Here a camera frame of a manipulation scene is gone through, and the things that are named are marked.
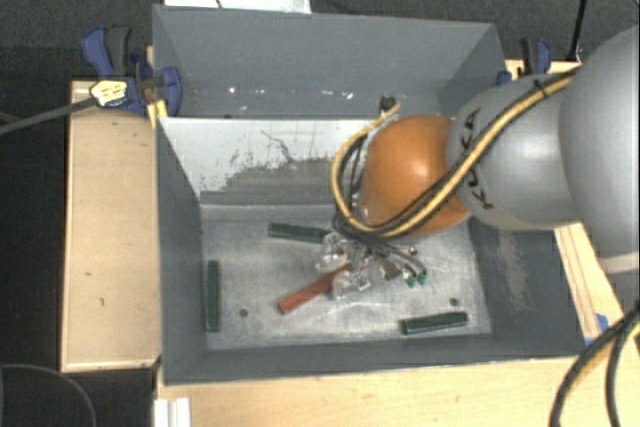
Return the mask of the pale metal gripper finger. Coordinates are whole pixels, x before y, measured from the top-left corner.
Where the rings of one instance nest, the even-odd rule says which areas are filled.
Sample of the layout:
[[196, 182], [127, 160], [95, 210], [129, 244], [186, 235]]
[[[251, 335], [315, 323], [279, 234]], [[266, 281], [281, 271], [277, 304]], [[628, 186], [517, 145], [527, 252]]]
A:
[[348, 296], [368, 290], [371, 286], [372, 278], [368, 265], [356, 269], [346, 266], [333, 272], [330, 295], [334, 300], [344, 300]]
[[350, 241], [337, 232], [331, 232], [323, 238], [314, 258], [314, 266], [319, 272], [332, 272], [346, 267], [350, 263], [350, 256]]

